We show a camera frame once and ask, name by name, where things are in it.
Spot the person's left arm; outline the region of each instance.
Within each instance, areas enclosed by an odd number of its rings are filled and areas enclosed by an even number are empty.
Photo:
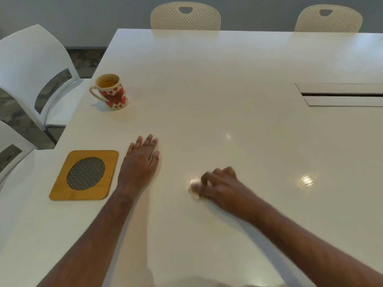
[[[127,215],[141,189],[154,176],[159,152],[150,134],[131,143],[118,176],[117,188],[84,234],[40,282],[38,287],[99,287],[107,274]]]

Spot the round mesh inlay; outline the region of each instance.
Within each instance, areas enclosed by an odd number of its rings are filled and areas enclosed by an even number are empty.
[[[67,183],[74,190],[85,190],[95,186],[104,173],[104,161],[97,157],[85,158],[73,165],[68,173]]]

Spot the coaster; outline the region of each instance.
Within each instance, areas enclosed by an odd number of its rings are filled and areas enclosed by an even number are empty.
[[[53,201],[92,201],[107,197],[118,158],[115,150],[76,150],[68,154],[49,194]]]

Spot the white mug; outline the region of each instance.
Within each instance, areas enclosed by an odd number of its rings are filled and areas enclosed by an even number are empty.
[[[98,90],[100,95],[95,94],[93,92],[94,89]],[[118,75],[108,73],[99,76],[95,81],[95,86],[91,86],[89,91],[112,110],[120,110],[127,105],[125,90]]]

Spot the white chair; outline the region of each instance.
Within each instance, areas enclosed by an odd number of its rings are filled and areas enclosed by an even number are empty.
[[[192,9],[182,13],[183,9]],[[150,16],[152,29],[219,30],[221,16],[213,7],[195,2],[171,2],[156,7]]]
[[[54,150],[37,150],[34,145],[0,121],[0,153],[15,145],[21,150],[0,172],[0,251],[2,250],[34,188],[39,172]]]
[[[39,114],[35,102],[41,89],[67,68],[72,78],[52,94]],[[64,46],[40,25],[13,33],[0,40],[0,72],[0,87],[56,144],[47,128],[67,125],[90,81],[79,77]]]
[[[299,15],[296,32],[358,32],[363,17],[354,9],[338,5],[314,5]]]

